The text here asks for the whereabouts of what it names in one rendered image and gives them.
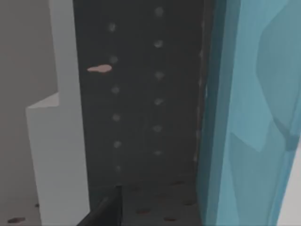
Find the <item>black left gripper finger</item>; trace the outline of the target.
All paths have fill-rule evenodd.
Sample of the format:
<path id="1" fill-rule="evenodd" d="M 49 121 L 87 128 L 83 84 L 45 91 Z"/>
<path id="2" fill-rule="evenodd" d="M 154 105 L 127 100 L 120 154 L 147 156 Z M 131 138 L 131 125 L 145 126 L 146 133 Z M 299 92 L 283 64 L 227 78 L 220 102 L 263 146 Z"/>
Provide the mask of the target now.
<path id="1" fill-rule="evenodd" d="M 122 186 L 109 189 L 101 199 L 92 202 L 92 209 L 79 222 L 79 226 L 121 226 Z"/>

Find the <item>drawer with grey pierced inside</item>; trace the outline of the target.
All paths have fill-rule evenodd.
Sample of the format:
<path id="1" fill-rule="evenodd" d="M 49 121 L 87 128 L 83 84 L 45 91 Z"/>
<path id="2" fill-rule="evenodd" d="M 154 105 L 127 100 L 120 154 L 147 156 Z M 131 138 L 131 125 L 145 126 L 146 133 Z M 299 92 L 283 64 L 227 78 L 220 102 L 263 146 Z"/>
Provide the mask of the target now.
<path id="1" fill-rule="evenodd" d="M 90 208 L 121 226 L 201 226 L 196 198 L 210 0 L 73 0 Z"/>

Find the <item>light blue rack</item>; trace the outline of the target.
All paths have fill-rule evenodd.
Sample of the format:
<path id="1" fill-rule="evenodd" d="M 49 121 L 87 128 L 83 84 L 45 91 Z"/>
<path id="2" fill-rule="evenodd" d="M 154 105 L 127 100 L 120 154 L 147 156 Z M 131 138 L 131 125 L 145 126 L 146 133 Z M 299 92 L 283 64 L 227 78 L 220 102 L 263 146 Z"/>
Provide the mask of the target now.
<path id="1" fill-rule="evenodd" d="M 301 0 L 215 0 L 206 27 L 202 224 L 301 225 Z"/>

